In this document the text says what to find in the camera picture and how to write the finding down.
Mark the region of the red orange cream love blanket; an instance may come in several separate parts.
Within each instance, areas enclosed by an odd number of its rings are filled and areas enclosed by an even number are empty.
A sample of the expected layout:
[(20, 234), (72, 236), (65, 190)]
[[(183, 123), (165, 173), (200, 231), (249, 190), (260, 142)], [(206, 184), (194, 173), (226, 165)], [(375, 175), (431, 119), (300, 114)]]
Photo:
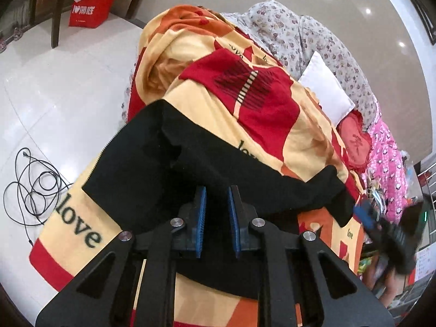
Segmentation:
[[(219, 14), (179, 5), (140, 36), (127, 124), (157, 101), (244, 154), (301, 181), (335, 167), (355, 201), (363, 188), (313, 93)], [(84, 191), (102, 152), (44, 225), (30, 262), (56, 289), (37, 326), (365, 326), (356, 276), (363, 229), (327, 209), (297, 215), (297, 232), (266, 220), (257, 297), (243, 298), (178, 273), (200, 258), (171, 248), (170, 220), (136, 234)]]

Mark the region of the metal rack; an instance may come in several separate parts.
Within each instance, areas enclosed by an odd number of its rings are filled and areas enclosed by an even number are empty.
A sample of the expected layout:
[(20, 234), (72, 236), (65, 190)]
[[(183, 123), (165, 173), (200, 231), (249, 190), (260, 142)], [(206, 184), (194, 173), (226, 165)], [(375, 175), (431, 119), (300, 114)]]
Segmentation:
[(433, 213), (435, 213), (435, 195), (436, 195), (436, 163), (432, 163), (423, 169), (417, 176), (422, 192), (429, 198)]

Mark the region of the pink patterned quilt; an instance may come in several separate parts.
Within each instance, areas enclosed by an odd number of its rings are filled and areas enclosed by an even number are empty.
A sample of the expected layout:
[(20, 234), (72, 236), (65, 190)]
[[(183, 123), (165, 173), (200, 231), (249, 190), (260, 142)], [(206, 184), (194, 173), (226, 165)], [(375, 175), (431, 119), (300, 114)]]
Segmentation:
[(370, 196), (373, 187), (380, 190), (386, 202), (383, 215), (390, 222), (398, 223), (407, 205), (408, 189), (401, 151), (381, 114), (367, 133), (372, 139), (372, 150), (366, 172), (361, 175), (367, 195)]

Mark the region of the white pillow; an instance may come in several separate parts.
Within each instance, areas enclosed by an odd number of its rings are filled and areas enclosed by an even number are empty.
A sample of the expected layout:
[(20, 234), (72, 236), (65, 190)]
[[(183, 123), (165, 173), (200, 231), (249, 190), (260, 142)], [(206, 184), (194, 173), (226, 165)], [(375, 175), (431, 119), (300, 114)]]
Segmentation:
[(299, 78), (299, 83), (315, 94), (323, 112), (334, 126), (337, 126), (355, 108), (355, 103), (342, 89), (336, 76), (318, 52), (313, 53)]

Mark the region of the floral grey quilt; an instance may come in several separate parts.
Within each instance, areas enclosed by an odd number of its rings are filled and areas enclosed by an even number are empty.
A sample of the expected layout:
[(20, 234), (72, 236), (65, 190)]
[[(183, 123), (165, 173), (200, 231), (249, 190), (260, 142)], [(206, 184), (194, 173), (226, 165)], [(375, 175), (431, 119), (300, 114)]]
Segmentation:
[(363, 117), (363, 130), (372, 125), (377, 106), (367, 77), (344, 43), (311, 16), (299, 15), (276, 0), (259, 2), (244, 13), (221, 16), (270, 52), (295, 79), (302, 76), (318, 52)]

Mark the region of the colourful crumpled cloth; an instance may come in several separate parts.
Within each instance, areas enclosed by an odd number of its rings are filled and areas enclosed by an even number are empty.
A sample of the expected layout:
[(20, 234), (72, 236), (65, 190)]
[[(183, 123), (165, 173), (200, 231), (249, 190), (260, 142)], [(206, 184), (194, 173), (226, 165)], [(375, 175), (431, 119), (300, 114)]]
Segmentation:
[(383, 188), (380, 182), (370, 176), (366, 179), (367, 184), (367, 196), (372, 206), (382, 215), (386, 214), (386, 198), (384, 196)]

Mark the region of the red paper shopping bag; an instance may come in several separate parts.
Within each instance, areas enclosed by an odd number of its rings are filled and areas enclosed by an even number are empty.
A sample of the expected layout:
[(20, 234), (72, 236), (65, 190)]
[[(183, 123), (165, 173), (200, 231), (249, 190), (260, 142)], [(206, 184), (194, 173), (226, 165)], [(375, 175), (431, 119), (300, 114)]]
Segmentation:
[(97, 28), (108, 16), (114, 0), (74, 0), (69, 16), (70, 27)]

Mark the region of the black pants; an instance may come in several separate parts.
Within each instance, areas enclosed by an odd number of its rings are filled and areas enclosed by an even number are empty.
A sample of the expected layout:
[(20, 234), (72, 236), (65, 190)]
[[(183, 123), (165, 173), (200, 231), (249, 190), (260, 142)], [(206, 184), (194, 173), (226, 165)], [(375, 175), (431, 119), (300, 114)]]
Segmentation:
[(101, 154), (83, 191), (121, 228), (148, 232), (173, 219), (206, 190), (200, 260), (182, 263), (181, 275), (222, 292), (257, 297), (258, 266), (235, 258), (228, 189), (278, 227), (297, 232), (297, 215), (325, 208), (340, 224), (355, 201), (332, 165), (309, 181), (283, 176), (198, 126), (166, 101), (141, 110)]

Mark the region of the red heart cushion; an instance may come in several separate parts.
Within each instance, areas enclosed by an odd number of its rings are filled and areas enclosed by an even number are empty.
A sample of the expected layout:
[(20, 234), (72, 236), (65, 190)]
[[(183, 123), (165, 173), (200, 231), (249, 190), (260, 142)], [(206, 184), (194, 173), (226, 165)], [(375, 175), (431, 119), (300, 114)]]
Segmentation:
[(371, 136), (363, 130), (361, 113), (352, 110), (338, 124), (337, 130), (345, 144), (350, 168), (362, 174), (370, 161), (373, 142)]

